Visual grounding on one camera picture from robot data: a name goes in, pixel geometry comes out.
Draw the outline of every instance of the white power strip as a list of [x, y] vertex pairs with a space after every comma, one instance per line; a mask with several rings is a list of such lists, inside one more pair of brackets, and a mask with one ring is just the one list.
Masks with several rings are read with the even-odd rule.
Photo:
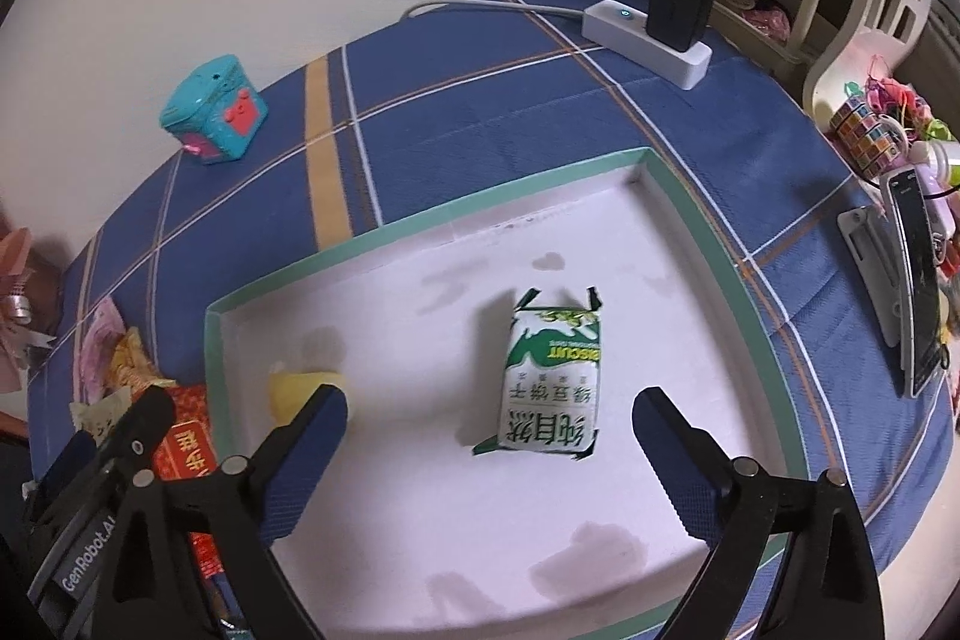
[[647, 34], [647, 16], [619, 1], [606, 0], [584, 9], [584, 37], [649, 68], [688, 91], [707, 73], [713, 50], [703, 42], [677, 52]]

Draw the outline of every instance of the teal box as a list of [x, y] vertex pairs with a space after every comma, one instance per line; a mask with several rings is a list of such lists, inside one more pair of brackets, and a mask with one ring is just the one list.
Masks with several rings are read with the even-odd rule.
[[221, 55], [179, 84], [160, 113], [160, 127], [204, 164], [236, 161], [267, 116], [267, 105], [235, 55]]

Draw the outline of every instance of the charger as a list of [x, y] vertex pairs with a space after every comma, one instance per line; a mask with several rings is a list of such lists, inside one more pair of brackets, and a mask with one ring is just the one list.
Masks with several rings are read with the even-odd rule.
[[677, 52], [704, 38], [713, 0], [650, 0], [647, 34]]

